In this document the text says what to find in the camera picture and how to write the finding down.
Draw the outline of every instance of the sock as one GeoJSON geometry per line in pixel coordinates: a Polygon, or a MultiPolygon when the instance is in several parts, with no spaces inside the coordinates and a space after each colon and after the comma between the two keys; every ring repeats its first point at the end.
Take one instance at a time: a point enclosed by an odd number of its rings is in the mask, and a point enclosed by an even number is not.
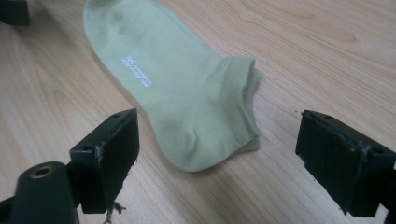
{"type": "Polygon", "coordinates": [[[258,148],[251,100],[262,74],[253,58],[221,58],[150,0],[91,0],[84,25],[93,50],[143,106],[176,167],[200,171],[258,148]]]}

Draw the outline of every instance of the wooden table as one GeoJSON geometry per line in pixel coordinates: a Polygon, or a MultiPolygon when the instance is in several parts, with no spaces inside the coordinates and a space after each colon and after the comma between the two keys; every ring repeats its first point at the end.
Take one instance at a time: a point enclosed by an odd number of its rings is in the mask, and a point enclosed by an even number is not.
{"type": "MultiPolygon", "coordinates": [[[[264,72],[254,97],[261,148],[179,171],[140,117],[141,154],[113,223],[382,223],[344,216],[295,155],[301,113],[332,115],[396,149],[396,5],[389,0],[161,0],[223,56],[264,72]]],[[[29,1],[32,24],[0,24],[0,199],[18,176],[136,107],[92,52],[80,0],[29,1]]],[[[102,223],[105,215],[82,215],[102,223]]]]}

